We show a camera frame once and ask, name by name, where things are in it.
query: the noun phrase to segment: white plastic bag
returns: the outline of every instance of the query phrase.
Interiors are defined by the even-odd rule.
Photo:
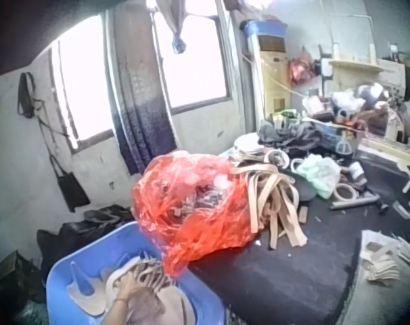
[[[318,154],[310,154],[296,172],[312,183],[318,195],[325,199],[332,195],[340,180],[340,166],[330,157],[322,158]]]

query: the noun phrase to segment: hand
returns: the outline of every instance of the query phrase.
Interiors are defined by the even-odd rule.
[[[130,300],[131,296],[133,296],[134,292],[137,291],[141,286],[135,280],[134,275],[131,272],[127,272],[120,281],[119,284],[119,299],[126,299]]]

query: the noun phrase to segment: curtain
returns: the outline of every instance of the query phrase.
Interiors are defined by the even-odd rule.
[[[143,173],[177,147],[146,6],[126,2],[108,11],[106,45],[114,134],[130,174]]]
[[[156,0],[156,3],[158,11],[173,33],[173,51],[176,54],[184,53],[186,45],[181,39],[181,31],[186,17],[185,0]]]

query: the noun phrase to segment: black mat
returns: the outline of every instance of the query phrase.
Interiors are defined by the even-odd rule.
[[[364,154],[361,163],[370,188],[390,205],[385,216],[374,205],[330,211],[329,202],[315,198],[303,226],[306,246],[292,248],[284,236],[270,251],[264,232],[261,246],[215,252],[190,269],[250,325],[333,324],[352,282],[361,230],[406,238],[410,232],[410,222],[391,207],[395,200],[406,206],[408,177],[374,155]]]

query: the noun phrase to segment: leather scrap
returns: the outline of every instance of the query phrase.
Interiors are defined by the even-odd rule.
[[[280,173],[275,165],[270,164],[232,168],[231,172],[246,175],[252,233],[269,226],[270,247],[276,249],[280,223],[292,246],[304,246],[307,243],[298,221],[300,198],[292,186],[292,177]]]

